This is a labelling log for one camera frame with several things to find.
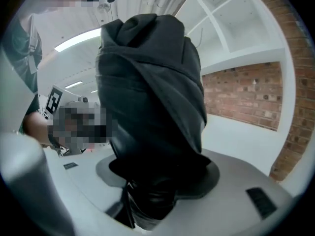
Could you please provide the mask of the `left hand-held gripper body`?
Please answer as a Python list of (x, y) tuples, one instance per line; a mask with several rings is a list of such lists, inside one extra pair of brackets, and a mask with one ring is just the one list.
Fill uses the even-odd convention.
[(59, 147), (97, 147), (109, 143), (106, 113), (100, 104), (53, 85), (45, 107), (48, 138)]

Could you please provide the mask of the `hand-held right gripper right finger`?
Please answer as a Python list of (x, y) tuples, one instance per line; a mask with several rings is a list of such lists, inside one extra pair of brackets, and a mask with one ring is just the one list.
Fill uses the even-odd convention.
[(176, 194), (155, 236), (264, 236), (286, 213), (292, 196), (253, 165), (207, 149), (204, 176)]

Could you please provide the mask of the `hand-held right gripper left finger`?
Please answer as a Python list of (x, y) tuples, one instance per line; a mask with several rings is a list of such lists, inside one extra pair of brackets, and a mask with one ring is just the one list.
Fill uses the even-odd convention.
[(70, 181), (95, 208), (129, 226), (127, 182), (111, 170), (116, 160), (112, 149), (66, 156), (45, 149), (45, 155), (52, 175)]

